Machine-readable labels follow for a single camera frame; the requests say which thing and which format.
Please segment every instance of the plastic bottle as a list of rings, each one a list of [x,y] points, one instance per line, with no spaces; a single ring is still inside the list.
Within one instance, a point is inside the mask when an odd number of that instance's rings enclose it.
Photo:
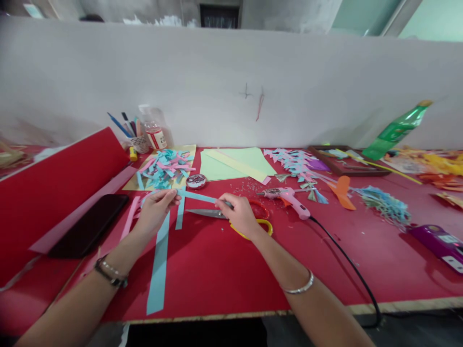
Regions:
[[[373,160],[384,157],[388,150],[397,145],[407,134],[420,125],[426,109],[432,103],[431,100],[423,100],[413,110],[395,119],[368,148],[363,150],[362,154]]]
[[[151,141],[154,149],[164,149],[167,142],[164,137],[163,129],[159,125],[158,116],[161,110],[150,105],[138,105],[141,112],[146,135]]]

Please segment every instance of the wooden tray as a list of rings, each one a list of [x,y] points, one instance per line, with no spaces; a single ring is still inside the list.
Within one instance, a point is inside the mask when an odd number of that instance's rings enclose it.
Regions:
[[[373,165],[366,165],[361,162],[357,162],[353,160],[352,158],[343,158],[342,160],[347,163],[347,166],[365,166],[368,168],[376,168],[375,171],[369,171],[369,170],[356,170],[356,169],[347,169],[344,167],[344,164],[339,162],[338,158],[332,158],[332,157],[327,157],[326,155],[322,154],[320,150],[328,150],[328,149],[339,149],[341,151],[348,151],[349,149],[353,150],[355,153],[358,153],[360,156],[362,154],[360,151],[355,150],[353,148],[350,148],[349,146],[310,146],[308,150],[316,156],[318,159],[320,159],[322,162],[324,162],[333,173],[335,173],[338,176],[349,176],[349,177],[360,177],[360,176],[386,176],[390,174],[391,172],[385,169],[381,169],[378,167],[375,167]],[[384,165],[383,162],[377,161],[377,160],[371,160],[369,158],[365,158],[365,160],[370,161],[375,164],[379,165]]]

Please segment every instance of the pink glue gun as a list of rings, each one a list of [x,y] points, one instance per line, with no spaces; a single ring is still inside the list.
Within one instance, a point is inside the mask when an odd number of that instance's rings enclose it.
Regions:
[[[307,191],[308,189],[298,189],[297,191]],[[263,195],[269,199],[281,199],[285,207],[291,206],[299,215],[299,218],[304,220],[310,217],[310,212],[302,205],[299,200],[294,197],[295,190],[289,187],[285,188],[269,188],[257,195]]]

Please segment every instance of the green plastic bottle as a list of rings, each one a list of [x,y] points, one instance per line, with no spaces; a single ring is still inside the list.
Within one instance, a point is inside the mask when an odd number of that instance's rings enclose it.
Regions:
[[[368,148],[363,150],[362,154],[373,160],[384,157],[388,150],[397,145],[407,134],[420,125],[424,113],[432,103],[431,100],[423,100],[413,110],[395,119]]]

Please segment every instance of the green paper sheet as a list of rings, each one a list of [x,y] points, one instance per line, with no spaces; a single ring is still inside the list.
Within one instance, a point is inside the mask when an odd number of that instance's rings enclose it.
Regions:
[[[244,173],[235,170],[234,168],[231,168],[230,166],[225,165],[224,163],[215,160],[208,155],[203,155],[204,152],[210,150],[216,150],[216,148],[205,149],[201,152],[200,173],[206,176],[208,181],[247,177],[247,175]],[[273,176],[276,174],[276,171],[269,164],[267,159],[265,159],[260,148],[219,148],[218,150],[223,154],[232,157],[233,159],[241,161],[255,168],[256,170],[262,171],[267,176]]]

